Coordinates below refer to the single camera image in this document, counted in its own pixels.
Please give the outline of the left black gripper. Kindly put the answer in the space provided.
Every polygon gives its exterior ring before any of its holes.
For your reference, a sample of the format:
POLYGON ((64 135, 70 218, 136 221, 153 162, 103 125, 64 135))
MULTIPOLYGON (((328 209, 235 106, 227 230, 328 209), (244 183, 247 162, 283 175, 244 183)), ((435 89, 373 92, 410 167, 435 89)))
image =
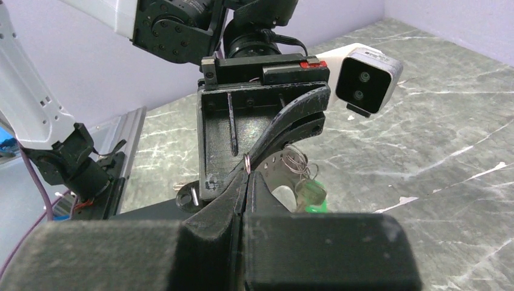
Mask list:
POLYGON ((296 1, 138 1, 134 46, 175 64, 198 65, 208 83, 259 78, 256 90, 198 92, 200 198, 224 191, 225 177, 247 153, 253 169, 287 144, 319 135, 330 97, 324 61, 283 55, 302 46, 275 33, 296 1))

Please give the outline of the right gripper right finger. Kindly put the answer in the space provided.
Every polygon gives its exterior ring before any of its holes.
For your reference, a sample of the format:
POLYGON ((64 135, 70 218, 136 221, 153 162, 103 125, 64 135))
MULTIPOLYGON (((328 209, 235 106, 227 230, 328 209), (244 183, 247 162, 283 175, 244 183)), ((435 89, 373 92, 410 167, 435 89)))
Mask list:
POLYGON ((421 290, 406 231, 376 213, 292 213, 253 172, 243 216, 247 290, 421 290))

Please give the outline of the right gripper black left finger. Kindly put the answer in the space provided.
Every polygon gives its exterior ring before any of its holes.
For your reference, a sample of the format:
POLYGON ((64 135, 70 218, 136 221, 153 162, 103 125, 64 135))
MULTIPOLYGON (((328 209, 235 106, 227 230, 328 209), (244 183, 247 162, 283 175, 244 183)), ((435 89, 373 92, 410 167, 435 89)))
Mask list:
POLYGON ((230 290, 248 174, 180 221, 49 222, 1 277, 2 290, 230 290))

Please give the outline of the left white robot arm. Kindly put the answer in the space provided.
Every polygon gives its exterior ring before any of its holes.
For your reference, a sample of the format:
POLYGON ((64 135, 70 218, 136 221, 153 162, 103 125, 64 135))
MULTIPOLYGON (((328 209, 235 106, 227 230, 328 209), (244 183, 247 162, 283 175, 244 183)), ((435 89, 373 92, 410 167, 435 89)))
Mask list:
MULTIPOLYGON (((110 25, 132 44, 161 59, 198 65, 204 88, 260 82, 291 86, 328 81, 329 68, 314 56, 283 55, 278 35, 296 1, 70 1, 110 25)), ((93 140, 52 96, 17 39, 1 7, 1 113, 14 130, 30 170, 50 185, 64 185, 84 202, 110 188, 112 177, 91 159, 93 140)))

